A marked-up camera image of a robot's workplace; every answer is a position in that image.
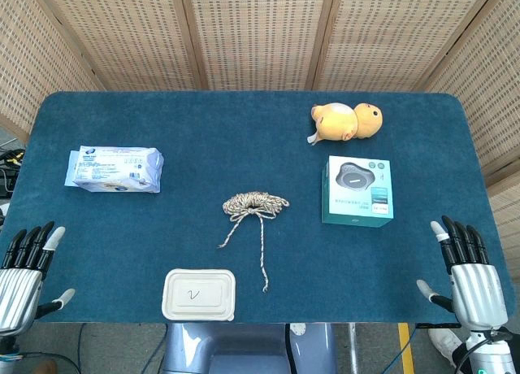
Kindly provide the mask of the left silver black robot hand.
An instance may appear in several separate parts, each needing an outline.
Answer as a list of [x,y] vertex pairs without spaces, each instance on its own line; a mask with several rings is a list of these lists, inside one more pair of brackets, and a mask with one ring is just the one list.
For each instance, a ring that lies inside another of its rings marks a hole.
[[25,333],[34,320],[62,310],[74,297],[74,289],[40,304],[41,289],[66,229],[50,221],[31,231],[19,231],[1,261],[1,335]]

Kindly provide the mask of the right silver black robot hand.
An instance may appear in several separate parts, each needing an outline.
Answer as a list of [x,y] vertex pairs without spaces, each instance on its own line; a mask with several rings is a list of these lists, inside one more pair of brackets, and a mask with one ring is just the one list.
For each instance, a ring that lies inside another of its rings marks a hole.
[[480,233],[470,225],[451,220],[430,222],[440,244],[452,296],[445,297],[424,280],[417,280],[421,294],[431,303],[453,313],[471,332],[497,330],[508,322],[501,280],[490,263]]

